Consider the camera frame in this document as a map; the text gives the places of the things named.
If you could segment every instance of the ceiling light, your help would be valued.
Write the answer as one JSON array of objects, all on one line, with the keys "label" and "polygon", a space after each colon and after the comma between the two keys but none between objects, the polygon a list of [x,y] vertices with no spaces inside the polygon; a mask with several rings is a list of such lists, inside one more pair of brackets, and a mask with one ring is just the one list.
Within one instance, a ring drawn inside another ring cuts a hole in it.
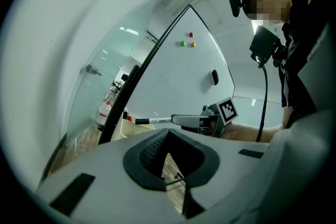
[{"label": "ceiling light", "polygon": [[263,21],[262,20],[251,20],[251,22],[252,22],[252,27],[253,27],[253,33],[256,34],[258,25],[262,25]]},{"label": "ceiling light", "polygon": [[139,33],[137,32],[137,31],[134,31],[134,30],[132,30],[132,29],[128,29],[128,28],[124,28],[124,27],[120,27],[119,28],[120,30],[124,30],[124,31],[126,31],[126,32],[130,32],[130,33],[132,33],[132,34],[135,34],[135,35],[139,35]]}]

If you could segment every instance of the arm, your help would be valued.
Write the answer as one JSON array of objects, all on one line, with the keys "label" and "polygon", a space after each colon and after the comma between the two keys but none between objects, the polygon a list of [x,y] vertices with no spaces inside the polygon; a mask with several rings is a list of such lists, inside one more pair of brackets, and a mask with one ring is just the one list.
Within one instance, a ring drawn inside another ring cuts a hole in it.
[{"label": "arm", "polygon": [[[284,108],[282,124],[276,127],[264,128],[261,133],[260,141],[263,143],[269,143],[276,132],[285,129],[292,111],[293,111],[292,107]],[[257,139],[258,132],[259,127],[239,123],[230,123],[226,126],[222,138],[230,140],[254,142]]]}]

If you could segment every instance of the vr headset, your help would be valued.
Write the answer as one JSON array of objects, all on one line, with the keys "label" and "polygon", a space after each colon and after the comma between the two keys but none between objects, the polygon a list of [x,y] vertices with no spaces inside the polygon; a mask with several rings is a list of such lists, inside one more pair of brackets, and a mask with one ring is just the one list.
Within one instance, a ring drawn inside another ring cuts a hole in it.
[{"label": "vr headset", "polygon": [[242,2],[240,0],[230,0],[230,6],[234,17],[238,17]]}]

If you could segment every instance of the hand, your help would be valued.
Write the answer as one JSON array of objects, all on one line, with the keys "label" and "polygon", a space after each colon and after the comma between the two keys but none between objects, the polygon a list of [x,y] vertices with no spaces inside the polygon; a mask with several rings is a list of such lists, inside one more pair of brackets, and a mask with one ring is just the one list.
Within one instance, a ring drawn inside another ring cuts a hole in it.
[{"label": "hand", "polygon": [[229,140],[254,142],[256,140],[257,133],[257,128],[253,126],[246,126],[230,122],[225,126],[222,138]]}]

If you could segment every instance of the door handle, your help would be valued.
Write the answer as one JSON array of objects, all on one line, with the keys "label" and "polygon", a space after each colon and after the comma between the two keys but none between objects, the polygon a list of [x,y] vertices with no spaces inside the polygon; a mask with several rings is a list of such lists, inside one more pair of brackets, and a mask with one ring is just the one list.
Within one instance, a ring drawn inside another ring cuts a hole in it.
[{"label": "door handle", "polygon": [[92,66],[92,65],[87,65],[86,67],[85,67],[85,71],[87,72],[87,73],[90,73],[90,74],[93,74],[93,75],[99,75],[99,76],[101,76],[101,73],[100,72],[98,72],[98,69],[97,68],[95,68],[94,66]]}]

